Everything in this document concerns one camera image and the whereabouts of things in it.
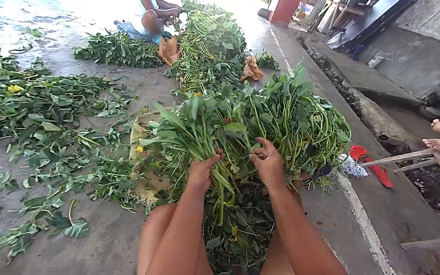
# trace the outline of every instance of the brown paper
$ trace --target brown paper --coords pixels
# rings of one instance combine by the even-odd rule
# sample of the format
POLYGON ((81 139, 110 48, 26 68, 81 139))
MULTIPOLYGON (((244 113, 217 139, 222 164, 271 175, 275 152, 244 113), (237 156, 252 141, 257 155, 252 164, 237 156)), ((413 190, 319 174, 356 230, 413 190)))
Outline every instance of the brown paper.
POLYGON ((256 57, 252 55, 245 58, 244 75, 241 76, 240 80, 242 81, 248 77, 254 80, 259 80, 264 77, 263 72, 261 72, 256 64, 256 57))
POLYGON ((161 37, 159 39, 159 50, 157 53, 170 66, 181 57, 180 49, 177 46, 177 36, 171 37, 168 41, 161 37))

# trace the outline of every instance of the wooden stick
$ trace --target wooden stick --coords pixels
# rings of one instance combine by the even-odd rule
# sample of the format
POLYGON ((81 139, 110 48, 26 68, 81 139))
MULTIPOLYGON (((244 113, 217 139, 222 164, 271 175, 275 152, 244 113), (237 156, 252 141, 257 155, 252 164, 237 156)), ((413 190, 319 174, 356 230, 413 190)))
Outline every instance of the wooden stick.
POLYGON ((436 240, 428 240, 428 241, 419 241, 419 242, 411 242, 411 243, 403 243, 400 246, 405 250, 411 249, 437 249, 440 248, 440 239, 436 240))
POLYGON ((377 166, 377 165, 391 163, 391 162, 404 161, 404 160, 408 160, 408 159, 415 159, 418 157, 433 155, 434 152, 436 152, 436 150, 429 148, 429 149, 425 149, 425 150, 421 150, 421 151, 417 151, 417 152, 412 152, 412 153, 403 154, 403 155, 399 155, 399 156, 389 157, 386 159, 380 159, 380 160, 375 160, 375 161, 363 163, 363 164, 360 164, 360 166, 361 167, 377 166))
POLYGON ((399 173, 399 172, 404 172, 404 171, 408 171, 408 170, 417 169, 417 168, 420 168, 420 167, 431 166, 433 164, 437 164, 437 159, 436 158, 431 158, 431 159, 428 159, 426 161, 421 161, 421 162, 414 163, 411 166, 405 166, 405 167, 401 167, 399 169, 395 169, 395 170, 393 170, 393 173, 399 173))

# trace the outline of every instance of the pile of vegetable leaves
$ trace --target pile of vegetable leaves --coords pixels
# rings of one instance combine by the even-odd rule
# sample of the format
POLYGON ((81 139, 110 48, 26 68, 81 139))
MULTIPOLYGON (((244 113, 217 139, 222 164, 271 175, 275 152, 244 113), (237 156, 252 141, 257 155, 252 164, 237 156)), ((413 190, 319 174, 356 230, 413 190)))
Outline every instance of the pile of vegetable leaves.
POLYGON ((269 68, 279 70, 279 64, 274 57, 263 50, 263 52, 256 54, 256 63, 259 68, 269 68))
MULTIPOLYGON (((139 140, 156 155, 144 169, 154 169, 171 181, 168 192, 158 195, 161 203, 178 201, 193 157, 211 157, 213 146, 224 150, 224 162, 211 169, 212 188, 206 194, 203 219, 215 273, 231 273, 235 266, 260 267, 271 238, 272 209, 248 158, 259 146, 256 137, 264 136, 278 148, 290 187, 303 172, 314 174, 327 162, 339 165, 349 126, 330 103, 312 93, 312 84, 303 76, 298 66, 293 76, 273 75, 261 91, 245 82, 240 91, 224 84, 218 92, 188 94, 174 112, 158 104, 162 119, 149 126, 147 139, 139 140)), ((326 188, 324 182, 310 184, 326 188)))
POLYGON ((119 120, 106 130, 80 128, 85 116, 118 117, 131 97, 125 91, 134 88, 112 85, 102 78, 85 75, 49 76, 41 61, 31 69, 20 71, 14 56, 0 56, 0 139, 12 139, 7 147, 10 162, 24 157, 34 173, 21 183, 0 174, 0 191, 30 189, 46 184, 48 195, 23 198, 20 215, 28 219, 20 227, 0 237, 0 249, 10 246, 11 260, 24 252, 41 230, 52 234, 64 231, 69 237, 88 234, 84 219, 72 219, 59 211, 62 196, 68 191, 82 192, 86 185, 94 187, 94 199, 116 199, 126 209, 138 201, 126 193, 135 186, 130 179, 131 164, 119 158, 126 156, 128 143, 121 138, 128 131, 119 120))
POLYGON ((236 86, 248 55, 241 28, 215 5, 184 2, 183 10, 192 8, 178 37, 181 58, 165 73, 180 80, 173 93, 217 91, 222 82, 236 86))
POLYGON ((157 45, 144 40, 133 40, 123 32, 107 35, 89 34, 88 45, 74 50, 75 59, 93 60, 95 63, 119 66, 157 68, 162 59, 157 56, 157 45))

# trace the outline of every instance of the wall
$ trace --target wall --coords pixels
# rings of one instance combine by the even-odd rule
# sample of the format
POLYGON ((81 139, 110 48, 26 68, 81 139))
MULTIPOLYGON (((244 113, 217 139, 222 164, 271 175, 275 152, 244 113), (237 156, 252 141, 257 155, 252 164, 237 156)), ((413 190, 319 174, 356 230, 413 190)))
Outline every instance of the wall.
POLYGON ((396 23, 400 28, 440 40, 440 0, 417 0, 396 23))
POLYGON ((391 25, 360 54, 365 64, 378 52, 386 53, 376 69, 413 95, 440 96, 440 41, 391 25))

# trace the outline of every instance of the dirt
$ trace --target dirt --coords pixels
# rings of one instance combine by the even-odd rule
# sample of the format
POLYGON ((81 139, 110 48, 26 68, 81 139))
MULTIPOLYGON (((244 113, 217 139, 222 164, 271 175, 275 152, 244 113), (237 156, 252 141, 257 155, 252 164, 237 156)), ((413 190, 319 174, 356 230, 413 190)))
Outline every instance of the dirt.
MULTIPOLYGON (((339 93, 344 97, 345 101, 351 106, 351 109, 356 115, 361 118, 361 111, 358 109, 358 105, 355 103, 355 99, 348 92, 348 88, 343 84, 344 79, 339 76, 332 68, 332 64, 329 60, 320 55, 314 47, 309 47, 305 42, 306 37, 298 37, 298 42, 309 53, 325 75, 331 80, 333 85, 339 90, 339 93)), ((392 155, 400 155, 397 152, 396 147, 382 144, 383 147, 392 155)), ((413 164, 413 160, 398 163, 399 166, 407 166, 413 164)), ((415 187, 421 192, 426 202, 440 215, 440 167, 428 166, 424 168, 414 169, 405 173, 410 181, 413 182, 415 187)))

